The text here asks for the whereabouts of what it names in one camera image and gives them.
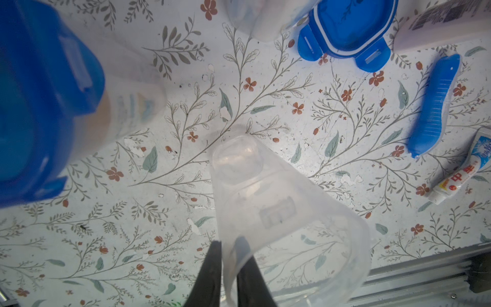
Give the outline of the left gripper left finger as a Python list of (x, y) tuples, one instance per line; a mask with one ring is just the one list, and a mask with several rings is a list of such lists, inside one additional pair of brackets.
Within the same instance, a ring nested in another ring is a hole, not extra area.
[(222, 245), (213, 241), (183, 307), (219, 307), (222, 275)]

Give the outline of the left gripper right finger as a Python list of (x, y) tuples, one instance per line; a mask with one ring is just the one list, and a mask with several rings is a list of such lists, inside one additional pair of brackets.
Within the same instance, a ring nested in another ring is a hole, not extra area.
[(248, 259), (237, 275), (238, 307), (277, 307), (253, 254), (249, 255), (251, 248), (246, 238), (238, 237), (234, 248), (237, 260)]

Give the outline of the clear plastic container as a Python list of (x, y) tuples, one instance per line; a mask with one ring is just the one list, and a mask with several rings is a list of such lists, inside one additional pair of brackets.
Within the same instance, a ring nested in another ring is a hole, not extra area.
[(261, 42), (270, 42), (305, 17), (318, 0), (228, 0), (234, 28)]
[(75, 119), (70, 161), (88, 157), (106, 145), (148, 126), (166, 105), (163, 78), (135, 48), (74, 21), (69, 28), (102, 65), (105, 86), (96, 111)]
[(341, 306), (365, 282), (367, 223), (261, 141), (239, 135), (217, 145), (210, 174), (226, 306), (239, 304), (252, 260), (277, 306)]

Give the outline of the blue toothbrush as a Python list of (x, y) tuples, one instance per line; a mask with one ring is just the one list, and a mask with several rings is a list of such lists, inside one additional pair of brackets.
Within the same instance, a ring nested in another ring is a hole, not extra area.
[(461, 62), (462, 57), (453, 54), (441, 58), (433, 67), (419, 118), (407, 142), (408, 152), (414, 159), (433, 150), (442, 139), (450, 108), (450, 90), (455, 85)]

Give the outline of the blue container lid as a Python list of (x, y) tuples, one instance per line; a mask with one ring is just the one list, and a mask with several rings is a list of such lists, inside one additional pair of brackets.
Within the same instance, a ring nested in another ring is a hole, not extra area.
[(1, 2), (1, 207), (54, 198), (105, 75), (96, 56), (39, 1)]

